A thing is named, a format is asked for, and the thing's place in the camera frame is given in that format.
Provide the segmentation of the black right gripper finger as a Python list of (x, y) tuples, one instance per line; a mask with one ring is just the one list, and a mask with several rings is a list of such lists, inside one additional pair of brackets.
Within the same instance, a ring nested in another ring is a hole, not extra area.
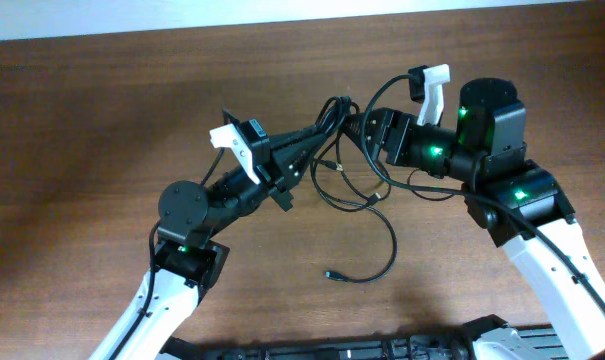
[(365, 112), (349, 115), (346, 118), (346, 128), (352, 131), (359, 131), (363, 119), (367, 131), (374, 131), (384, 126), (388, 126), (392, 122), (394, 110), (390, 108), (377, 108), (372, 110), (368, 116)]
[(367, 130), (364, 139), (361, 139), (359, 130), (346, 128), (344, 134), (362, 154), (367, 153), (373, 161), (379, 159), (380, 152), (385, 148), (387, 142), (387, 131), (384, 129)]

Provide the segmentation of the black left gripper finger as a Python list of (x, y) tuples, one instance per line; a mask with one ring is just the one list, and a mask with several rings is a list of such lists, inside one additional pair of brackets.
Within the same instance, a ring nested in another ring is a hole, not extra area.
[(290, 190), (300, 182), (301, 177), (308, 168), (312, 157), (317, 153), (322, 145), (318, 145), (311, 150), (292, 148), (285, 148), (281, 150), (271, 149), (271, 156), (273, 162), (275, 163), (275, 167), (280, 170), (282, 175), (285, 177), (285, 180), (288, 183), (287, 187)]
[(327, 135), (315, 125), (288, 133), (269, 136), (269, 144), (272, 150), (285, 148), (311, 150), (318, 145), (322, 145), (326, 140)]

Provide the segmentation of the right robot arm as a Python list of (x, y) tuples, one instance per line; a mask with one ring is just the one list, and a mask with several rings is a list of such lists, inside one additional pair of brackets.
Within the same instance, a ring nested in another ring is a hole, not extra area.
[(460, 91), (457, 126), (368, 104), (347, 136), (368, 163), (461, 182), (469, 215), (525, 277), (571, 359), (605, 359), (605, 283), (557, 180), (527, 158), (526, 109), (512, 82), (479, 78)]

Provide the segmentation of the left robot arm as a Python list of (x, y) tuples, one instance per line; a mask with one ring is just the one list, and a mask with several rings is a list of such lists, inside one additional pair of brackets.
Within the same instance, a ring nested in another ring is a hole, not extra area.
[(315, 126), (269, 136), (254, 120), (215, 128), (210, 137), (214, 147), (234, 153), (238, 167), (210, 186), (183, 180), (163, 191), (149, 269), (93, 358), (154, 358), (221, 273), (229, 249), (214, 236), (267, 198), (291, 209), (291, 189), (327, 139)]

